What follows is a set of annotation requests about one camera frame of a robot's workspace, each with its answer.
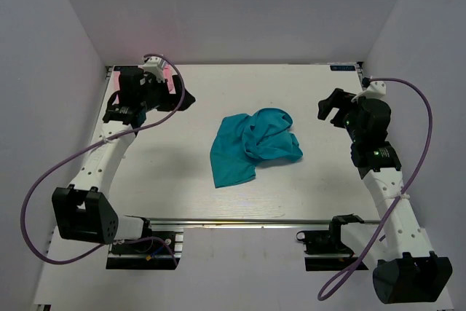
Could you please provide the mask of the teal t shirt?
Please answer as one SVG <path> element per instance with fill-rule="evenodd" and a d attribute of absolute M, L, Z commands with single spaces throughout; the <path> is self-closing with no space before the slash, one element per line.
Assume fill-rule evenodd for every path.
<path fill-rule="evenodd" d="M 210 149 L 215 188 L 252 181 L 262 162 L 298 162 L 303 151 L 292 126 L 290 114 L 276 108 L 223 118 Z"/>

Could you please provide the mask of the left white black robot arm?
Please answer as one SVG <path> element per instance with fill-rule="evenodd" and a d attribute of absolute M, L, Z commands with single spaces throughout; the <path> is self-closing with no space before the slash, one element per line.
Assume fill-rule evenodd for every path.
<path fill-rule="evenodd" d="M 179 73 L 170 78 L 156 66 L 122 66 L 116 70 L 118 86 L 108 98 L 98 133 L 81 170 L 66 187 L 52 194 L 60 236 L 66 240 L 108 245 L 128 240 L 136 251 L 154 243 L 149 222 L 119 215 L 109 202 L 109 191 L 125 152 L 146 124 L 152 111 L 184 111 L 195 98 L 186 91 Z"/>

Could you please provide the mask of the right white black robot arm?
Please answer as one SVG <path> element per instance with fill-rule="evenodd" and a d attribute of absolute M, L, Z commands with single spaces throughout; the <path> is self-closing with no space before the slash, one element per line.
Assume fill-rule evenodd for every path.
<path fill-rule="evenodd" d="M 357 259 L 337 272 L 318 292 L 324 301 L 365 264 L 372 284 L 384 304 L 436 302 L 453 269 L 449 258 L 438 256 L 424 237 L 407 193 L 396 151 L 387 142 L 391 109 L 377 98 L 367 98 L 336 88 L 318 103 L 317 117 L 324 120 L 332 109 L 334 127 L 347 131 L 351 156 L 360 178 L 376 206 L 380 222 L 374 231 L 354 214 L 336 216 L 329 225 L 329 244 L 339 252 L 350 249 Z"/>

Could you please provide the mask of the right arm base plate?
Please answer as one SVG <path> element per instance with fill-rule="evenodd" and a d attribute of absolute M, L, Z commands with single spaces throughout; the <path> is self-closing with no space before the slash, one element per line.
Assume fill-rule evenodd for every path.
<path fill-rule="evenodd" d="M 365 233 L 377 225 L 358 215 L 334 216 L 329 220 L 296 219 L 296 241 L 304 246 L 304 263 L 308 272 L 339 272 L 356 262 L 365 244 Z"/>

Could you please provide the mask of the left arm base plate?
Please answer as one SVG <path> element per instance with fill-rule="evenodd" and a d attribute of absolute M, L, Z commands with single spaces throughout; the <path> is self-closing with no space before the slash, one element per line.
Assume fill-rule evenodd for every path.
<path fill-rule="evenodd" d="M 107 270 L 176 270 L 182 255 L 183 226 L 178 219 L 133 217 L 134 237 L 119 235 L 108 248 Z"/>

